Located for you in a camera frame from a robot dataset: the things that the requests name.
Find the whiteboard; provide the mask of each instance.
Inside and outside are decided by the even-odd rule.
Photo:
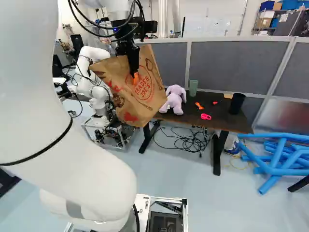
[[[230,24],[228,19],[188,16],[185,18],[183,36],[186,38],[224,36]]]

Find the black cup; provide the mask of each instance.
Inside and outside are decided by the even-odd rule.
[[[242,106],[245,98],[246,98],[246,95],[244,95],[242,93],[234,93],[228,112],[231,115],[237,115],[240,112],[241,106]]]

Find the trader joe's logo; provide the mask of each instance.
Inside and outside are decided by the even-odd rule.
[[[140,65],[139,68],[139,82],[133,85],[133,78],[130,74],[126,76],[126,84],[132,89],[133,94],[140,100],[148,100],[153,96],[153,82],[149,72],[145,67]]]

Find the plush toy ear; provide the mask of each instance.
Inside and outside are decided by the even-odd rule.
[[[182,94],[183,94],[183,102],[186,103],[187,102],[187,96],[186,96],[184,88],[182,88]]]
[[[166,96],[168,96],[169,95],[169,93],[171,92],[171,86],[169,86],[167,89],[166,89]]]

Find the stuffed animal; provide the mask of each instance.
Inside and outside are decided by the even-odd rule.
[[[185,89],[179,85],[169,86],[166,90],[166,96],[168,97],[168,101],[161,107],[159,112],[164,114],[171,107],[173,108],[174,114],[183,115],[182,101],[184,103],[187,102]]]

